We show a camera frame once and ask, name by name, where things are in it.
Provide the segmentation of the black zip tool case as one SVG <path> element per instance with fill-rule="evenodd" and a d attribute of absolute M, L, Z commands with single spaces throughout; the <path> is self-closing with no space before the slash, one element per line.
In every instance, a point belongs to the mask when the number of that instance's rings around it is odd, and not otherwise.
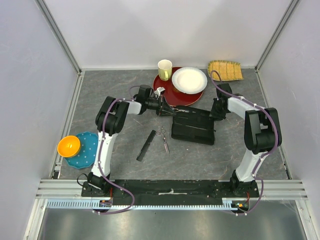
<path fill-rule="evenodd" d="M 172 117 L 171 137 L 180 141 L 214 145 L 214 120 L 209 117 L 210 112 L 189 106 L 180 107 L 190 112 L 176 112 Z"/>

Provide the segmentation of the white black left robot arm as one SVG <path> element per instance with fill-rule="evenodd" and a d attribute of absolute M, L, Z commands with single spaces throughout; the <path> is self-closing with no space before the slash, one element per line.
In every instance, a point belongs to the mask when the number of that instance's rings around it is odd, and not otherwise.
<path fill-rule="evenodd" d="M 146 110 L 154 110 L 160 117 L 174 116 L 176 113 L 167 103 L 166 89 L 155 90 L 148 85 L 140 85 L 138 93 L 131 99 L 107 96 L 95 118 L 98 130 L 97 151 L 87 182 L 99 197 L 106 196 L 111 188 L 108 182 L 111 173 L 111 157 L 118 134 L 122 131 L 127 115 L 142 115 Z"/>

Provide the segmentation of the silver thinning scissors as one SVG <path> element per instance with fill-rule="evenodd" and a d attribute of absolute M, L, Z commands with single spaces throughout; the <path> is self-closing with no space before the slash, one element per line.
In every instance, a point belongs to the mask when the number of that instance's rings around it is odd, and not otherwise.
<path fill-rule="evenodd" d="M 155 134 L 159 137 L 162 138 L 163 140 L 163 145 L 164 145 L 164 149 L 167 153 L 167 155 L 170 155 L 170 150 L 169 150 L 169 146 L 168 146 L 168 143 L 167 143 L 167 138 L 166 138 L 166 130 L 165 128 L 162 126 L 160 128 L 160 130 L 156 131 Z"/>

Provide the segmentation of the silver hair scissors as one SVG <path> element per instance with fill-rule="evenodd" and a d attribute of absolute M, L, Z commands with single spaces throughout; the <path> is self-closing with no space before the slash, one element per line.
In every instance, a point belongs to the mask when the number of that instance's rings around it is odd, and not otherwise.
<path fill-rule="evenodd" d="M 172 108 L 175 113 L 189 113 L 189 109 L 181 108 L 180 106 L 175 106 Z"/>

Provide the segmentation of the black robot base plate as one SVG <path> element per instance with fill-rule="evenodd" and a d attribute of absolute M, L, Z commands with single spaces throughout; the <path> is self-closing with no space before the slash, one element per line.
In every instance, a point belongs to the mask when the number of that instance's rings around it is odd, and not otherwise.
<path fill-rule="evenodd" d="M 124 191 L 130 191 L 134 196 L 135 205 L 200 205 L 221 204 L 223 198 L 257 198 L 259 188 L 257 183 L 249 189 L 233 192 L 229 181 L 218 180 L 141 180 L 117 179 L 117 188 L 111 185 L 108 192 L 103 192 L 88 182 L 82 186 L 82 197 L 111 197 L 116 204 L 129 205 L 132 197 Z"/>

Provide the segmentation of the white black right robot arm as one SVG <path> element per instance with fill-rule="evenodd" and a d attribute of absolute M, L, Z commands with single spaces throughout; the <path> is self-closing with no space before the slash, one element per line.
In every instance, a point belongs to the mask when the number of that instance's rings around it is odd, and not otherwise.
<path fill-rule="evenodd" d="M 218 84 L 216 94 L 210 118 L 222 121 L 228 113 L 234 113 L 244 120 L 246 151 L 229 180 L 230 193 L 240 197 L 254 186 L 263 161 L 282 143 L 278 111 L 272 107 L 261 107 L 243 96 L 233 94 L 228 83 Z"/>

